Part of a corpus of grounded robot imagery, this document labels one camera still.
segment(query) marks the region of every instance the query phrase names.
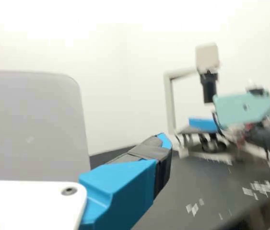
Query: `black cable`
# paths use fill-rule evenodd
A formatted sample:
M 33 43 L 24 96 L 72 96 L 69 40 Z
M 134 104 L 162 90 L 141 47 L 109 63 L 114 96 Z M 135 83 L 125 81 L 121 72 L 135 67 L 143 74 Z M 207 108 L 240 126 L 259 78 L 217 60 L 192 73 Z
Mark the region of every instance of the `black cable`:
M 182 143 L 181 143 L 180 139 L 177 137 L 177 135 L 174 135 L 174 136 L 176 137 L 177 141 L 179 142 L 179 145 L 181 146 Z
M 216 113 L 215 113 L 215 112 L 212 112 L 212 118 L 213 118 L 213 121 L 215 122 L 215 124 L 216 124 L 216 126 L 217 126 L 218 133 L 219 133 L 221 136 L 225 137 L 224 134 L 223 134 L 223 132 L 221 131 L 221 129 L 220 129 L 220 127 L 219 127 L 218 121 L 217 121 L 217 119 L 216 119 Z

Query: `blue object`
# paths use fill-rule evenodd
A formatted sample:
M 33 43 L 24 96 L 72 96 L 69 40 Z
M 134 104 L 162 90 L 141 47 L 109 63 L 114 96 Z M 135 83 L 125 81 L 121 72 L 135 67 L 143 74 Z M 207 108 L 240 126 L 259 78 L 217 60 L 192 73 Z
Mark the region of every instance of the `blue object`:
M 213 119 L 189 118 L 189 125 L 204 131 L 218 133 L 218 128 Z
M 163 142 L 162 143 L 162 148 L 170 150 L 172 148 L 172 143 L 169 140 L 169 138 L 164 134 L 160 133 L 157 135 L 157 137 Z
M 255 123 L 267 116 L 270 118 L 270 93 L 265 90 L 261 94 L 215 95 L 213 102 L 221 126 Z
M 88 199 L 79 229 L 130 229 L 153 204 L 156 163 L 105 164 L 80 175 Z

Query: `gray panel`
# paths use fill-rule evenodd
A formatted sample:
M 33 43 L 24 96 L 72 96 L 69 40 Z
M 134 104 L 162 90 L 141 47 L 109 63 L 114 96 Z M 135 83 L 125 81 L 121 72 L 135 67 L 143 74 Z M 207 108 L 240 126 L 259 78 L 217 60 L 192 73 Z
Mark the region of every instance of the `gray panel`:
M 77 82 L 0 71 L 0 179 L 77 181 L 89 168 Z

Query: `black tabletop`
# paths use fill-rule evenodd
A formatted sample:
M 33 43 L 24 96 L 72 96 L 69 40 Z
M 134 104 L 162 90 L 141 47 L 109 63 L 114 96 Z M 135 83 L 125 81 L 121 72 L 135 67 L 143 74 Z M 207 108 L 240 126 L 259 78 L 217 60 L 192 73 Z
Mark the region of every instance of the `black tabletop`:
M 252 163 L 234 164 L 173 155 L 168 184 L 133 230 L 221 230 L 254 207 L 270 200 L 256 192 L 245 195 L 250 183 L 270 183 L 270 169 Z M 189 211 L 197 205 L 195 213 Z

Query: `white backdrop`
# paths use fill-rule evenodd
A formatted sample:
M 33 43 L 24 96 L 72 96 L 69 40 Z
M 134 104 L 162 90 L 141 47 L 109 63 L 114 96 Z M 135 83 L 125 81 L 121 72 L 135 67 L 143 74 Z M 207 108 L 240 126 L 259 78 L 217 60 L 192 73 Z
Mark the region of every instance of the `white backdrop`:
M 194 66 L 196 45 L 219 47 L 219 94 L 270 89 L 270 0 L 61 2 L 0 1 L 0 69 L 72 76 L 90 154 L 167 130 L 163 72 Z M 198 77 L 175 97 L 177 126 L 209 116 Z

